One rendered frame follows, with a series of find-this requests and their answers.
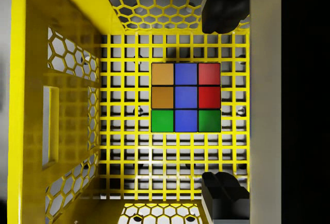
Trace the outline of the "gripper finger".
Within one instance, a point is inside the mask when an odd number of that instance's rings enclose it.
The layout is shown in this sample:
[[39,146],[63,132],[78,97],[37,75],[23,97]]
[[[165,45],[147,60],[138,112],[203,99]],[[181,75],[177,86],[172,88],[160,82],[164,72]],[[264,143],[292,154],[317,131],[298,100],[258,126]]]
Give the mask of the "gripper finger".
[[250,0],[203,0],[202,32],[225,34],[250,14]]
[[250,193],[229,173],[202,174],[202,206],[209,224],[250,224]]

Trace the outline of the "puzzle cube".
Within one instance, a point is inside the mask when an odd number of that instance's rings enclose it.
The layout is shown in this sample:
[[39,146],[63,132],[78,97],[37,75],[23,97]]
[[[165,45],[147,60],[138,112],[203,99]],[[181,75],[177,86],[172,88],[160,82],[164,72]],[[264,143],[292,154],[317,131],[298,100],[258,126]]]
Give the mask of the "puzzle cube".
[[152,63],[151,131],[221,131],[220,63]]

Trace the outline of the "yellow basket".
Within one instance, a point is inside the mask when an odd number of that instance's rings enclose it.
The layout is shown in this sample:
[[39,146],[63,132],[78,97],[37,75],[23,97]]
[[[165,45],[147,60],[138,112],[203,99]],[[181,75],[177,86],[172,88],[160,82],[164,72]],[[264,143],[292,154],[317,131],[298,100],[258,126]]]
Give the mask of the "yellow basket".
[[[12,0],[8,224],[209,224],[202,174],[250,192],[250,15],[203,0]],[[221,131],[151,131],[152,63],[220,63]]]

